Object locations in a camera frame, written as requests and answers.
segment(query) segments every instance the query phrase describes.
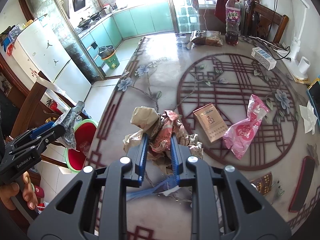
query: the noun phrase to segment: bottle label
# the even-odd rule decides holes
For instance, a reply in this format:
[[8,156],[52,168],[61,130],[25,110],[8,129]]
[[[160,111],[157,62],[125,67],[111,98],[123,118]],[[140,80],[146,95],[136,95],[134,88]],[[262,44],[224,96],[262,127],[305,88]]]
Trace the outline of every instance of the bottle label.
[[236,8],[226,8],[226,20],[240,22],[240,10]]

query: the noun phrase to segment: dining table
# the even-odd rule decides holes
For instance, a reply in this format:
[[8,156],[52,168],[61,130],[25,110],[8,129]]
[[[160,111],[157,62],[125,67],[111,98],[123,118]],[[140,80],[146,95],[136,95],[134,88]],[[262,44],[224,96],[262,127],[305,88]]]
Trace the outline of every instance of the dining table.
[[[190,33],[145,36],[119,78],[100,119],[85,165],[101,168],[126,155],[124,138],[139,130],[131,124],[136,107],[157,113],[172,110],[189,134],[198,134],[203,159],[212,167],[236,167],[249,181],[265,180],[262,192],[294,233],[320,198],[320,169],[316,156],[319,127],[305,133],[300,105],[307,106],[305,84],[296,83],[282,62],[267,70],[251,56],[261,47],[256,39],[239,37],[238,44],[192,45]],[[222,139],[210,142],[193,111],[212,103],[228,127],[245,118],[250,96],[258,96],[269,112],[242,159],[226,148]],[[135,190],[155,187],[168,177],[147,161],[148,179]],[[128,239],[186,240],[191,235],[192,193],[180,188],[127,199]],[[224,233],[218,206],[221,234]],[[99,231],[99,214],[96,229]]]

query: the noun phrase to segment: human hand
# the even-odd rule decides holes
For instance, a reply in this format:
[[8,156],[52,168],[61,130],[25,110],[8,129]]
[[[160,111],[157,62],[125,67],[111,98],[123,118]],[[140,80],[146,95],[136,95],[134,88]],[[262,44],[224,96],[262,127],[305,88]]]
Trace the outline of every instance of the human hand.
[[[36,194],[33,192],[31,179],[27,171],[23,173],[22,179],[24,182],[24,189],[22,192],[23,199],[28,203],[28,207],[31,210],[34,210],[35,207],[38,205],[38,200]],[[19,185],[16,182],[11,183],[10,185],[3,185],[0,187],[0,198],[7,209],[16,209],[16,206],[13,204],[10,198],[17,195],[19,193],[19,190]]]

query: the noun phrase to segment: white refrigerator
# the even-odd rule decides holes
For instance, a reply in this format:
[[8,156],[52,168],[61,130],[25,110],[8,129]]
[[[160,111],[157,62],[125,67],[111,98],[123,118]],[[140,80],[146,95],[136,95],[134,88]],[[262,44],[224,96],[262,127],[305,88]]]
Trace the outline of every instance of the white refrigerator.
[[85,100],[91,84],[46,23],[46,17],[40,17],[18,35],[12,55],[32,81],[42,71],[73,101]]

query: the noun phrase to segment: crumpled brown paper bag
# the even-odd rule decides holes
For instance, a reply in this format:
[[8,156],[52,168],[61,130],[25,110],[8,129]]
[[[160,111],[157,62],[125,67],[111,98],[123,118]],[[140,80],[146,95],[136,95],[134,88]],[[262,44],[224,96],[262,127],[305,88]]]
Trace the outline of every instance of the crumpled brown paper bag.
[[183,124],[179,121],[179,115],[171,110],[157,114],[150,107],[136,107],[133,111],[131,123],[139,128],[139,131],[125,136],[124,151],[128,152],[130,147],[139,145],[143,133],[149,135],[148,160],[158,166],[165,174],[172,174],[172,164],[170,155],[170,138],[174,132],[177,142],[188,146],[193,156],[203,158],[202,143],[198,141],[198,135],[188,135]]

